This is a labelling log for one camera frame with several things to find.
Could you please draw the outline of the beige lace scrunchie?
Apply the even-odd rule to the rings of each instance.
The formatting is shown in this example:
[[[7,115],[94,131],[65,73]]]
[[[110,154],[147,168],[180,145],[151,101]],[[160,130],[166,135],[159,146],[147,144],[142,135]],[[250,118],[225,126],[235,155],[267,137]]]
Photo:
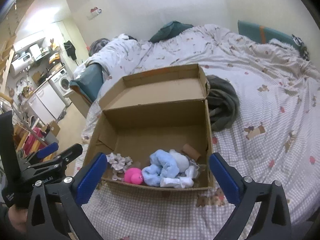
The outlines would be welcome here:
[[[120,153],[110,153],[107,155],[107,161],[111,165],[112,181],[122,181],[125,172],[133,164],[131,157],[122,157]]]

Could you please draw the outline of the white sock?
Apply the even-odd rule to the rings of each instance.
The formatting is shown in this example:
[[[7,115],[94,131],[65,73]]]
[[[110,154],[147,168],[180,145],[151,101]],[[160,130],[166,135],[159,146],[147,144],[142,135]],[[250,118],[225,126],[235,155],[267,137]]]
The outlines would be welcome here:
[[[176,178],[162,178],[160,187],[173,187],[175,189],[187,189],[194,185],[194,179],[184,176],[177,176]]]

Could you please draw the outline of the pink plush toy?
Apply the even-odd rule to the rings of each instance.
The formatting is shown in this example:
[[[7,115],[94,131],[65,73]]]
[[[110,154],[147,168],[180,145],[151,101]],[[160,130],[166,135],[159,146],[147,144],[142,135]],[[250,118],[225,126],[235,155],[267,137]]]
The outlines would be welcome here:
[[[142,171],[139,168],[132,167],[125,171],[124,181],[129,184],[140,185],[143,183]]]

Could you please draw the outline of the light blue fluffy cloth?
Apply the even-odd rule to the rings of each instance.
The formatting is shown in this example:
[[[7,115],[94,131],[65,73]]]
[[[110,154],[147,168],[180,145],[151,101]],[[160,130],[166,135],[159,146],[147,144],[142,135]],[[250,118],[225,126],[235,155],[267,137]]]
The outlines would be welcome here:
[[[175,179],[189,168],[189,159],[171,149],[157,150],[150,155],[150,165],[142,169],[144,183],[148,186],[160,187],[161,179]]]

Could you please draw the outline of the red suitcase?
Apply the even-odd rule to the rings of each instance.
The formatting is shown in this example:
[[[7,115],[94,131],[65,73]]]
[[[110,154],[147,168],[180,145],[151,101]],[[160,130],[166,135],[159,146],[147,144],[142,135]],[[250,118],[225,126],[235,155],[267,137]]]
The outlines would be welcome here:
[[[42,130],[38,127],[35,127],[33,129],[33,131],[37,134],[37,136],[41,139],[44,138],[43,134],[42,134]],[[30,152],[31,152],[31,148],[34,144],[34,142],[36,141],[37,139],[32,135],[32,134],[29,134],[29,136],[27,137],[25,143],[24,143],[24,146],[23,146],[23,150],[24,150],[24,153],[26,155],[29,155]]]

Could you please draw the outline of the white kitchen cabinet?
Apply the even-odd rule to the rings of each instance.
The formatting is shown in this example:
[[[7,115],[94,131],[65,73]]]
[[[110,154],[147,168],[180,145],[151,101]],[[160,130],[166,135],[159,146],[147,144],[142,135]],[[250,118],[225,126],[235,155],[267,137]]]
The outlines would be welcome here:
[[[45,125],[56,121],[66,107],[49,82],[35,90],[27,104]]]

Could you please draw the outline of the brown bedside cabinet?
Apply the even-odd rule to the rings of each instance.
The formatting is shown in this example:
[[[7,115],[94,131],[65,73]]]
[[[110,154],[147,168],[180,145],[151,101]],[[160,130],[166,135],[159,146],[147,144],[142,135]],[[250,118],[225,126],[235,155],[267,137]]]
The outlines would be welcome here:
[[[64,95],[64,98],[69,98],[71,100],[71,102],[75,105],[75,107],[78,109],[78,111],[85,118],[87,118],[91,104],[89,102],[87,102],[81,95],[79,95],[77,92],[71,90]]]

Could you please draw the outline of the checkered duvet with strawberries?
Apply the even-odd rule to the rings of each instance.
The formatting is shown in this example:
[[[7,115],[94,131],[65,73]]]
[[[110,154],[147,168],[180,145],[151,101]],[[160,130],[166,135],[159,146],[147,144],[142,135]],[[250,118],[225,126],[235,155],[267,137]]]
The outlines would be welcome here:
[[[87,59],[102,66],[102,98],[121,77],[180,63],[198,63],[229,82],[240,101],[232,127],[213,146],[243,175],[281,181],[293,238],[303,239],[319,213],[319,70],[298,51],[257,44],[207,24],[167,41],[116,38]],[[149,193],[106,184],[84,211],[104,239],[212,239],[233,207],[217,186],[199,193]]]

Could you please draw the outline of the white washing machine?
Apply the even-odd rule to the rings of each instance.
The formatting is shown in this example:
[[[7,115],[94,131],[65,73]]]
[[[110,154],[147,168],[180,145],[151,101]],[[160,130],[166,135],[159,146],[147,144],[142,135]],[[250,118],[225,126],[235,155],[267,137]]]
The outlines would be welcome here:
[[[68,94],[70,89],[71,78],[68,75],[68,72],[65,67],[58,70],[50,79],[49,83],[53,87],[53,89],[61,96],[65,97]]]

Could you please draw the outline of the dark grey garment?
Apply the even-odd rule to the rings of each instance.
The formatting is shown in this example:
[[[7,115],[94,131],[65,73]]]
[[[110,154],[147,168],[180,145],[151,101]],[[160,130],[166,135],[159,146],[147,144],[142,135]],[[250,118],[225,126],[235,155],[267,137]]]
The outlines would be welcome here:
[[[231,128],[239,115],[240,101],[230,82],[215,75],[206,76],[207,102],[212,132]]]

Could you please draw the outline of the teal cushion on cabinet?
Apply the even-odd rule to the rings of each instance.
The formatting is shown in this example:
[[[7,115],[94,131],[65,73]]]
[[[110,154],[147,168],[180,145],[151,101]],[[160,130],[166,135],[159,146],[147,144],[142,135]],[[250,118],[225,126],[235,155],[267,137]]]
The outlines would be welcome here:
[[[93,63],[76,74],[70,81],[69,87],[91,105],[97,99],[103,83],[102,67],[98,63]]]

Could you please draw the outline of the open cardboard box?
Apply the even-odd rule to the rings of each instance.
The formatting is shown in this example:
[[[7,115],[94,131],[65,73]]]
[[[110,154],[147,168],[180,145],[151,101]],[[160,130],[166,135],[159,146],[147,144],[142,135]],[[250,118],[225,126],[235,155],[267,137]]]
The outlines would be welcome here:
[[[156,150],[189,145],[198,163],[207,165],[213,146],[206,83],[197,64],[120,78],[100,99],[102,113],[84,164],[97,153],[119,153],[144,167]]]

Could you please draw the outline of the teal pillow with orange stripe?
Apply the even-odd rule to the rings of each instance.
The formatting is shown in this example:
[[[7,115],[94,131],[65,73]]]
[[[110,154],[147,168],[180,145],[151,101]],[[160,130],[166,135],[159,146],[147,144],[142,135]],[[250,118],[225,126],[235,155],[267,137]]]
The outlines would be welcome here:
[[[263,25],[238,20],[238,32],[240,35],[246,36],[252,41],[260,44],[265,44],[270,42],[272,39],[276,39],[280,42],[293,46],[295,49],[298,49],[297,45],[292,39],[292,35],[287,35]]]

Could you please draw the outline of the black white patterned cloth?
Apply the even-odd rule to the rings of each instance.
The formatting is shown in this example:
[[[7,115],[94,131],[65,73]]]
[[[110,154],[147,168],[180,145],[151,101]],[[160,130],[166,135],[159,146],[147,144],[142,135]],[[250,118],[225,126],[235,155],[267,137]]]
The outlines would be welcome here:
[[[309,61],[310,60],[309,51],[307,49],[307,46],[303,42],[303,40],[300,37],[297,37],[297,36],[295,36],[293,34],[292,34],[292,39],[295,42],[295,44],[297,45],[297,47],[298,47],[298,51],[300,53],[300,56],[304,60]]]

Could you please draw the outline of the dark teal pillow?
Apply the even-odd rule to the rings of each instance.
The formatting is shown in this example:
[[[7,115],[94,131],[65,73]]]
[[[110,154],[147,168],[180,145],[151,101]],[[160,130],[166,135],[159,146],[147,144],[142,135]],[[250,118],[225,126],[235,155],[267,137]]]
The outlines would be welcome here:
[[[184,24],[178,21],[171,21],[164,25],[152,38],[149,39],[149,42],[157,43],[159,41],[164,41],[176,37],[181,32],[192,28],[192,24]]]

